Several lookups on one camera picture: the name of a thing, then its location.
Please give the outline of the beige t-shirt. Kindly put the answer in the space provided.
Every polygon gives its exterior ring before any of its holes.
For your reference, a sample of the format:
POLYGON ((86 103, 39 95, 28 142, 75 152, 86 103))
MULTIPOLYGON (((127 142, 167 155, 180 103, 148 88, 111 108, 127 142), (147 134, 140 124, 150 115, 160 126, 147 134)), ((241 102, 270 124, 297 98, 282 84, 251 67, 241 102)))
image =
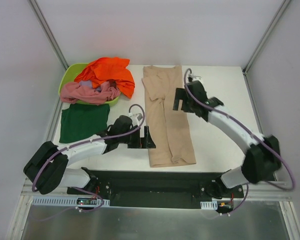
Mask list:
POLYGON ((181 66, 145 66, 145 117, 156 148, 148 150, 152 168, 178 167, 197 163, 187 114, 173 110, 177 88, 182 88, 181 66))

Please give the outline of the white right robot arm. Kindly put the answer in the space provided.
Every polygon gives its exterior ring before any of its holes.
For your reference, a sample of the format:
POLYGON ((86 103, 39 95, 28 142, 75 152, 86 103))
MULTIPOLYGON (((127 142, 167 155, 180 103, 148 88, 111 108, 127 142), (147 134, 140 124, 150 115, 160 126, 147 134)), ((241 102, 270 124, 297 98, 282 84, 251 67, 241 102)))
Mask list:
POLYGON ((176 88, 173 110, 194 113, 226 134, 243 152, 241 166, 230 169, 207 184, 205 193, 211 198, 222 199, 235 187, 266 181, 282 167, 279 160, 279 141, 273 135, 263 136, 235 120, 224 103, 216 97, 208 98, 204 86, 198 80, 176 88))

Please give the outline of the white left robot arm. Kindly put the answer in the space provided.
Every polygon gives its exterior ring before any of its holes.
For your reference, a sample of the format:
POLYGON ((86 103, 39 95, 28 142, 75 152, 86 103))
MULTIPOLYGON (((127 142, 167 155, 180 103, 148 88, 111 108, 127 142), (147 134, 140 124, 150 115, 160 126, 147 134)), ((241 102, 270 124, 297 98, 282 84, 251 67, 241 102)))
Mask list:
POLYGON ((143 122, 140 113, 121 115, 106 130, 84 140, 65 145, 46 141, 25 165, 23 173, 32 182, 32 189, 42 195, 58 187, 95 195, 98 179, 94 173, 87 167, 72 169, 70 165, 107 154, 116 150, 120 144, 125 144, 129 149, 156 148, 147 125, 144 126, 144 136, 140 136, 143 122))

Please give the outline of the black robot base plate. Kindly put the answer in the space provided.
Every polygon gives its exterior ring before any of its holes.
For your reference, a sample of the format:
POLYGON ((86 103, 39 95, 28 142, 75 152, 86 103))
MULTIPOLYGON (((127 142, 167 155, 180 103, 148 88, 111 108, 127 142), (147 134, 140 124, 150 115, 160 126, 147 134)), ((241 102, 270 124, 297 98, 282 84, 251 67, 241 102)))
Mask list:
POLYGON ((199 209, 209 202, 210 184, 219 172, 93 170, 87 191, 98 193, 112 207, 199 209))

